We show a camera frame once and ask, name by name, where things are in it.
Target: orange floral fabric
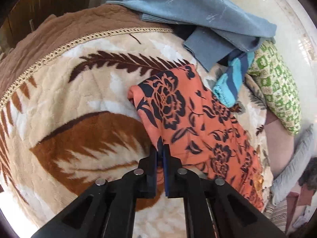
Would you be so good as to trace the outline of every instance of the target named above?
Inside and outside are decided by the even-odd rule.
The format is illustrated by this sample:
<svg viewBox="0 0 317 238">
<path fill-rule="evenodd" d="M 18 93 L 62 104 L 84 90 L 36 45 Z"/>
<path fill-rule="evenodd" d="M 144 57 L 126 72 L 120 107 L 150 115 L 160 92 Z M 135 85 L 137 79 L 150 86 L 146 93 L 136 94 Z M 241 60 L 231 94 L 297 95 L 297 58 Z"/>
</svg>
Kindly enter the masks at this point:
<svg viewBox="0 0 317 238">
<path fill-rule="evenodd" d="M 262 172 L 256 151 L 230 109 L 204 87 L 193 65 L 155 74 L 132 86 L 128 98 L 157 149 L 169 144 L 171 155 L 184 167 L 196 166 L 210 179 L 224 178 L 262 209 L 262 195 L 255 189 Z"/>
</svg>

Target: green square pattern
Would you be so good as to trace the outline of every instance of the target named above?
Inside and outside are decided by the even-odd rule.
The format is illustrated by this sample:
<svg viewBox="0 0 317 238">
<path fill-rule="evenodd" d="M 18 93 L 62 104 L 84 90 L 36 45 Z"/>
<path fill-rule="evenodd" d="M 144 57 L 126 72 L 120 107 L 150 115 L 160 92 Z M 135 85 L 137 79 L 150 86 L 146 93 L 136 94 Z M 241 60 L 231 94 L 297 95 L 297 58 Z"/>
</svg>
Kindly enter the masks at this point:
<svg viewBox="0 0 317 238">
<path fill-rule="evenodd" d="M 275 45 L 264 41 L 255 51 L 248 72 L 261 88 L 268 107 L 292 135 L 301 128 L 302 112 L 299 93 L 290 70 Z"/>
</svg>

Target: metal screw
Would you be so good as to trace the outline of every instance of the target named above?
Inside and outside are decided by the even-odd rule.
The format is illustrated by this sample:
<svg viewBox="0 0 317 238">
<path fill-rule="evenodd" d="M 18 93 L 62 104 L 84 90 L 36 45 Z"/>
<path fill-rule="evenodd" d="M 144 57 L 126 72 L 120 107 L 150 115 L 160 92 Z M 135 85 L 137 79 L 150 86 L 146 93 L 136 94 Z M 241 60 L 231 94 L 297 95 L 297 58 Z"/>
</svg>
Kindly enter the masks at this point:
<svg viewBox="0 0 317 238">
<path fill-rule="evenodd" d="M 180 175 L 185 175 L 187 174 L 187 169 L 186 168 L 179 168 L 177 170 L 177 172 L 180 174 Z"/>
<path fill-rule="evenodd" d="M 140 176 L 144 173 L 143 169 L 141 169 L 141 168 L 137 168 L 133 172 L 136 176 Z"/>
<path fill-rule="evenodd" d="M 222 179 L 222 178 L 217 178 L 217 179 L 215 179 L 215 183 L 216 183 L 217 185 L 219 185 L 219 186 L 222 186 L 222 185 L 224 185 L 224 179 Z"/>
<path fill-rule="evenodd" d="M 103 179 L 103 178 L 98 178 L 98 179 L 96 180 L 96 184 L 97 184 L 98 186 L 104 185 L 105 183 L 106 183 L 106 180 Z"/>
</svg>

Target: fleece blanket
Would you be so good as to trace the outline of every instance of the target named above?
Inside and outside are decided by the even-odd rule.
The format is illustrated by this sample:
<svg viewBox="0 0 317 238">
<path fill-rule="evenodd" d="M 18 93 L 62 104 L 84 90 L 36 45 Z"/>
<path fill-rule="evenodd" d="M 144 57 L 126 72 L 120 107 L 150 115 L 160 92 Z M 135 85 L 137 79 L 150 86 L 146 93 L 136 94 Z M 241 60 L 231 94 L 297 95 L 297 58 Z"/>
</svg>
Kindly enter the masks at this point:
<svg viewBox="0 0 317 238">
<path fill-rule="evenodd" d="M 50 17 L 1 61 L 0 184 L 38 227 L 97 178 L 121 178 L 147 156 L 129 87 L 189 63 L 207 88 L 217 80 L 222 66 L 207 74 L 182 43 L 165 25 L 103 5 Z M 255 189 L 265 201 L 272 179 L 259 97 L 243 86 L 232 111 L 260 158 Z M 137 201 L 134 237 L 186 237 L 182 199 L 163 191 Z"/>
</svg>

